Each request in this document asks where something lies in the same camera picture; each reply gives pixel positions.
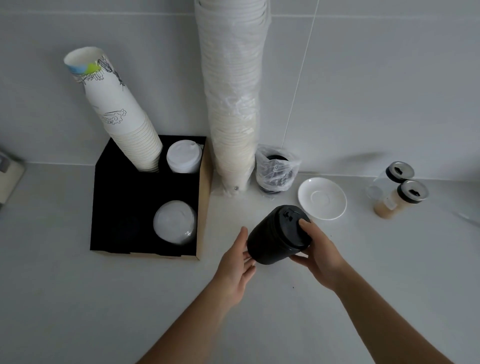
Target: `cardboard box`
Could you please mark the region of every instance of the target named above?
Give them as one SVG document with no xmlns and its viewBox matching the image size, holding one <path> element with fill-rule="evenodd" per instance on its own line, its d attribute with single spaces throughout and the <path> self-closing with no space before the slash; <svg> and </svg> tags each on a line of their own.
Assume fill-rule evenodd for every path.
<svg viewBox="0 0 480 364">
<path fill-rule="evenodd" d="M 173 173 L 166 160 L 176 141 L 204 145 L 198 173 Z M 213 164 L 204 136 L 160 135 L 159 173 L 139 172 L 110 139 L 95 166 L 90 250 L 98 253 L 200 259 L 212 186 Z M 164 203 L 181 200 L 197 213 L 196 238 L 185 245 L 160 239 L 153 217 Z"/>
</svg>

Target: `white countertop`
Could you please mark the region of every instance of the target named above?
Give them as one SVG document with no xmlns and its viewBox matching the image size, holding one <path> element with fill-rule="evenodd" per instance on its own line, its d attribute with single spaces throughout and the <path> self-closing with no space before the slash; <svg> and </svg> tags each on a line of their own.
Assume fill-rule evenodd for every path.
<svg viewBox="0 0 480 364">
<path fill-rule="evenodd" d="M 0 210 L 0 362 L 133 363 L 210 280 L 241 225 L 274 207 L 255 185 L 210 198 L 199 262 L 89 251 L 94 167 L 27 166 Z M 388 221 L 363 192 L 368 179 L 329 177 L 348 206 L 320 227 L 344 257 L 433 345 L 457 364 L 480 357 L 480 229 L 425 202 Z M 427 181 L 460 211 L 480 185 Z M 335 295 L 286 259 L 257 268 L 228 315 L 212 363 L 372 363 Z"/>
</svg>

